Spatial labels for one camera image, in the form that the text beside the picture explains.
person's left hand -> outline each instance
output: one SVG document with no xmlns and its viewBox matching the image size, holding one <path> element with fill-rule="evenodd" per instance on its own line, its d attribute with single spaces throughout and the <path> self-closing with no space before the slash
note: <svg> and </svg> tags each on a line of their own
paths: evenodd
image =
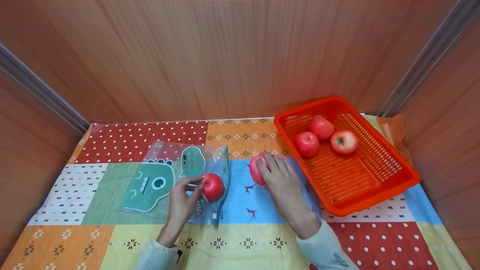
<svg viewBox="0 0 480 270">
<path fill-rule="evenodd" d="M 159 244 L 165 247 L 173 247 L 175 245 L 175 241 L 180 235 L 183 226 L 195 211 L 197 200 L 202 194 L 200 187 L 202 180 L 203 177 L 186 177 L 177 182 L 170 190 L 167 223 L 156 239 Z M 188 196 L 187 191 L 192 191 L 192 194 Z"/>
</svg>

clear plastic bag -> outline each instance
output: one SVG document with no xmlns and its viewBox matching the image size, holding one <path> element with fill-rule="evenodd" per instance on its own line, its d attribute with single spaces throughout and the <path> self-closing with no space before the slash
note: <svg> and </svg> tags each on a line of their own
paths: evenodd
<svg viewBox="0 0 480 270">
<path fill-rule="evenodd" d="M 202 195 L 189 223 L 216 224 L 218 210 L 230 186 L 227 147 L 155 141 L 120 199 L 119 210 L 165 221 L 172 186 L 183 177 L 196 177 L 204 173 L 217 174 L 223 181 L 225 191 L 219 200 L 213 202 L 208 202 Z"/>
</svg>

tablecloth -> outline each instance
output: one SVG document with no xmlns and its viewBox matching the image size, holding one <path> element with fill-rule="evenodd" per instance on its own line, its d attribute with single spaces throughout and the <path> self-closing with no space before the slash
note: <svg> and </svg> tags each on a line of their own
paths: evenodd
<svg viewBox="0 0 480 270">
<path fill-rule="evenodd" d="M 381 131 L 375 117 L 366 117 Z M 249 159 L 259 153 L 290 158 L 273 119 L 264 118 L 93 123 L 1 269 L 132 269 L 162 224 L 118 211 L 117 205 L 156 140 L 229 147 L 231 186 L 219 225 L 185 226 L 177 241 L 182 251 L 178 269 L 313 268 L 270 196 L 249 175 Z M 336 217 L 296 170 L 312 211 L 329 222 L 360 269 L 471 269 L 420 185 L 364 211 Z"/>
</svg>

mesh basket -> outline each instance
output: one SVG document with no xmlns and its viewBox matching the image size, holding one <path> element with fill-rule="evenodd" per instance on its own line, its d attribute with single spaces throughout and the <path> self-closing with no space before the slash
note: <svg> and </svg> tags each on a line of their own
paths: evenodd
<svg viewBox="0 0 480 270">
<path fill-rule="evenodd" d="M 330 140 L 320 141 L 312 158 L 302 158 L 294 138 L 322 116 L 335 130 L 349 130 L 359 139 L 357 150 L 340 155 Z M 326 209 L 337 216 L 364 210 L 399 195 L 420 181 L 409 162 L 342 97 L 323 98 L 278 114 L 275 126 Z"/>
</svg>

cartoon face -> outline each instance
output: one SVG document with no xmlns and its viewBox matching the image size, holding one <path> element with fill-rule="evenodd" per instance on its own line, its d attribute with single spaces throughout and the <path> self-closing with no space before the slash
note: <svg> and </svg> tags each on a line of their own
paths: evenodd
<svg viewBox="0 0 480 270">
<path fill-rule="evenodd" d="M 202 150 L 196 146 L 189 146 L 181 153 L 182 173 L 180 177 L 200 176 L 205 170 L 205 157 Z"/>
<path fill-rule="evenodd" d="M 175 172 L 171 160 L 149 160 L 141 163 L 123 195 L 120 206 L 148 212 L 158 200 L 167 196 L 175 184 Z"/>
</svg>

